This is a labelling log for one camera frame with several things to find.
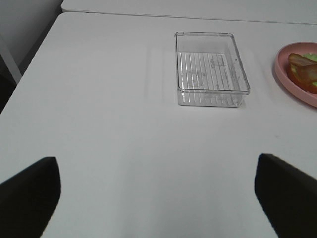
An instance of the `white table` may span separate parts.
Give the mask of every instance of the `white table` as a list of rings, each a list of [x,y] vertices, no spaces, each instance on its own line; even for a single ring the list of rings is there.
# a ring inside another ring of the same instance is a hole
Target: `white table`
[[[0,181],[57,157],[62,193],[45,238],[276,237],[254,193],[257,157],[317,177],[317,127],[272,65],[316,30],[63,13],[0,115]],[[178,105],[177,31],[234,34],[251,86],[241,107]]]
[[[316,0],[64,0],[66,11],[317,24]]]

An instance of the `clear plastic container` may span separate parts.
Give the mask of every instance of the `clear plastic container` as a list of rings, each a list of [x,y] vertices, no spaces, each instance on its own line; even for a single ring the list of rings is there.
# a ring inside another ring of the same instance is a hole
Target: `clear plastic container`
[[[250,86],[233,35],[177,32],[178,103],[239,107]]]

